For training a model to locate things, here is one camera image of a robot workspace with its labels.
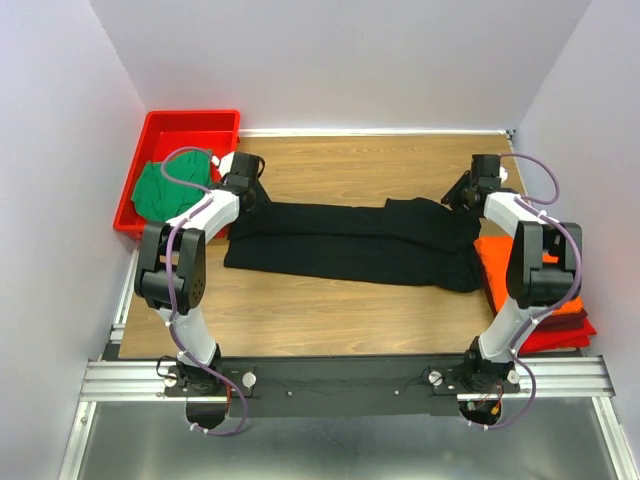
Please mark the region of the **black t shirt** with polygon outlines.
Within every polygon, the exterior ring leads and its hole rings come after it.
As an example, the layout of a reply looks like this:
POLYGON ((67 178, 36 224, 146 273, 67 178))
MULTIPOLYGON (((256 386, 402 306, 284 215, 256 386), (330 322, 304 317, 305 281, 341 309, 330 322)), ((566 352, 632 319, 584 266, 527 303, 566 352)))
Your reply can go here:
POLYGON ((227 268, 457 293, 481 288, 479 220, 425 198, 382 207, 273 202, 237 220, 227 268))

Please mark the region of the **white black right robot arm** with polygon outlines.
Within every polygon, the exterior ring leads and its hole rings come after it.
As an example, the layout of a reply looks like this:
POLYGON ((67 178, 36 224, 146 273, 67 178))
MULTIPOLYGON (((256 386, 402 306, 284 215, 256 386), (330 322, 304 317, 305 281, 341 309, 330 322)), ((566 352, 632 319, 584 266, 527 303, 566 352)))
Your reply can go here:
POLYGON ((474 338, 460 364, 429 373, 449 394, 485 393, 509 379, 525 340, 542 320, 575 299, 582 284, 583 231, 534 207, 548 201, 503 186, 503 154, 475 154, 471 167, 442 198, 456 210, 482 216, 512 239, 505 280, 507 300, 474 338))

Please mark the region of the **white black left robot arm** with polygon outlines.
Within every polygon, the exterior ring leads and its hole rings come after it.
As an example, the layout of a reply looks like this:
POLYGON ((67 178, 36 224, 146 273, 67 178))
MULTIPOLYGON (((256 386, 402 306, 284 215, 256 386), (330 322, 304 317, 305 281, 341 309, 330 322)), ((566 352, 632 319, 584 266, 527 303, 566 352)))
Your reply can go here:
POLYGON ((269 202, 260 183, 265 160, 231 152, 208 157, 207 165, 221 179, 210 186, 180 179, 168 171, 182 153, 206 151, 181 147, 160 163, 169 182, 199 191, 202 197, 184 213, 166 222, 148 222, 139 245, 134 293, 164 322, 176 347, 175 365, 164 375, 168 389, 213 395, 231 384, 216 365, 219 346, 208 332, 200 303, 206 288, 206 246, 225 227, 269 202))

